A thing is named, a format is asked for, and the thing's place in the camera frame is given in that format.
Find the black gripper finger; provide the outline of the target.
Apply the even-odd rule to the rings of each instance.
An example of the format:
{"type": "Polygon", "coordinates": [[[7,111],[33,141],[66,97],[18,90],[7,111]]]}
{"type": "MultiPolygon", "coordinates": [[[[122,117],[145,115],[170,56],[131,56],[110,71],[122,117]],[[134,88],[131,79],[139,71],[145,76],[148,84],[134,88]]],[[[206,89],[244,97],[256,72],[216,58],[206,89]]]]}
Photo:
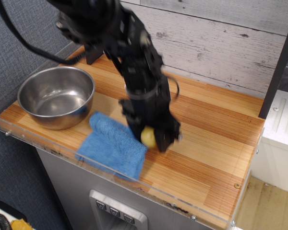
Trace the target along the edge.
{"type": "Polygon", "coordinates": [[[178,138],[178,133],[163,129],[155,129],[154,135],[156,144],[160,152],[165,152],[168,147],[178,138]]]}
{"type": "Polygon", "coordinates": [[[141,134],[145,127],[145,123],[142,120],[127,119],[127,123],[134,136],[139,142],[141,141],[141,134]]]}

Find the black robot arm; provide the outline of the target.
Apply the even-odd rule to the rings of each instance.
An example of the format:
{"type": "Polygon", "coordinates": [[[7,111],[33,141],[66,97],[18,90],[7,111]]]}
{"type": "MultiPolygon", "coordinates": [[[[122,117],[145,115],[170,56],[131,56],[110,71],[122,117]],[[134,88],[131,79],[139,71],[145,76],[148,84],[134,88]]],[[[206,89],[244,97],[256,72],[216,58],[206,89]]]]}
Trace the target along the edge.
{"type": "Polygon", "coordinates": [[[127,99],[122,112],[137,139],[152,128],[159,151],[180,137],[180,123],[171,114],[168,77],[162,57],[144,24],[118,0],[53,0],[62,34],[85,48],[87,63],[100,49],[124,78],[127,99]]]}

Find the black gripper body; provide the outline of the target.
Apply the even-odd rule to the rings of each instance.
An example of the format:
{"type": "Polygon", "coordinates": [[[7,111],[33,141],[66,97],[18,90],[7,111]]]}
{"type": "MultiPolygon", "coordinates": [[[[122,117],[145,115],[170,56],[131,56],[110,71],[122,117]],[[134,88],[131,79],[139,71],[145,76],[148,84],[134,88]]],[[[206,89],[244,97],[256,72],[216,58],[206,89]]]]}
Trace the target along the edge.
{"type": "Polygon", "coordinates": [[[121,99],[119,103],[126,119],[142,120],[145,126],[154,130],[177,132],[179,138],[180,123],[169,109],[171,95],[168,81],[153,82],[149,87],[126,82],[124,87],[129,98],[121,99]]]}

